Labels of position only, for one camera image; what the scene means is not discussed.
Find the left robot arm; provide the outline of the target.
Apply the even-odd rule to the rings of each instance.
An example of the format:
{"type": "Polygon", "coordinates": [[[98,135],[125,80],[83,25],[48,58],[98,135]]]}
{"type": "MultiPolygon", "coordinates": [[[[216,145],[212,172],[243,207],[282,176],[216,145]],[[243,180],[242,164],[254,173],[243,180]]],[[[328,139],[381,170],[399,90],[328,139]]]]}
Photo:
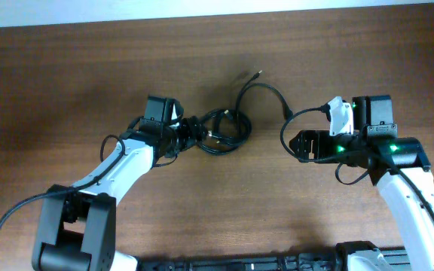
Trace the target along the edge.
{"type": "Polygon", "coordinates": [[[177,157],[206,134],[197,117],[134,120],[89,175],[69,187],[54,185],[41,195],[33,269],[137,269],[136,257],[116,249],[118,204],[140,177],[161,165],[161,157],[177,157]]]}

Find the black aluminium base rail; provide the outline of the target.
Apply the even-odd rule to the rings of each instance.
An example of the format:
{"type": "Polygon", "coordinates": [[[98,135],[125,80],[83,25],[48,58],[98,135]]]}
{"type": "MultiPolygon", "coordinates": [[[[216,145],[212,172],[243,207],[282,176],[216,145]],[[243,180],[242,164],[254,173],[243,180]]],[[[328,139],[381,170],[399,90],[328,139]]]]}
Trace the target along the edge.
{"type": "Polygon", "coordinates": [[[410,270],[404,248],[375,247],[369,242],[345,242],[308,251],[234,255],[222,257],[178,257],[139,259],[143,271],[200,270],[410,270]]]}

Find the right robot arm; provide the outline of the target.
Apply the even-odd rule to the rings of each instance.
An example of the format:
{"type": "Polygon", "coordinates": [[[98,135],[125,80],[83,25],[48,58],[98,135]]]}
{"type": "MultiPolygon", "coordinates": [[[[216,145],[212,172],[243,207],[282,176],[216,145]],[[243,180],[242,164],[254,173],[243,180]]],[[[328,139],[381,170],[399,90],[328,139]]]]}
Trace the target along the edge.
{"type": "Polygon", "coordinates": [[[318,107],[327,130],[302,130],[284,149],[301,163],[360,167],[384,199],[413,270],[434,270],[434,177],[418,139],[401,138],[390,96],[340,96],[318,107]]]}

